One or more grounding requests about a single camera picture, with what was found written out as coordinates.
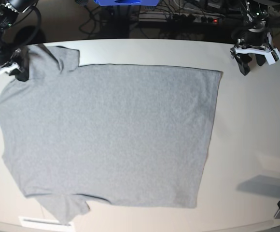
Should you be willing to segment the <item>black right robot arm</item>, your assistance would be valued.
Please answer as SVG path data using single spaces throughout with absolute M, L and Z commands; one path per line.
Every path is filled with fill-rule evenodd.
M 43 40 L 41 31 L 42 16 L 36 0 L 0 0 L 0 74 L 14 75 L 18 81 L 29 79 L 29 60 L 26 46 Z M 4 33 L 17 25 L 17 18 L 25 12 L 34 12 L 37 18 L 35 26 L 23 28 L 12 43 L 3 40 Z

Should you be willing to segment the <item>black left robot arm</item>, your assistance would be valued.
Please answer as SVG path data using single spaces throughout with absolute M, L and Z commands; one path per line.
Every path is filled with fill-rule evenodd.
M 241 13 L 243 26 L 236 28 L 231 38 L 236 44 L 230 49 L 231 57 L 236 60 L 240 72 L 246 76 L 250 72 L 251 54 L 258 66 L 276 63 L 280 57 L 274 48 L 272 35 L 267 26 L 267 6 L 253 0 L 242 0 Z

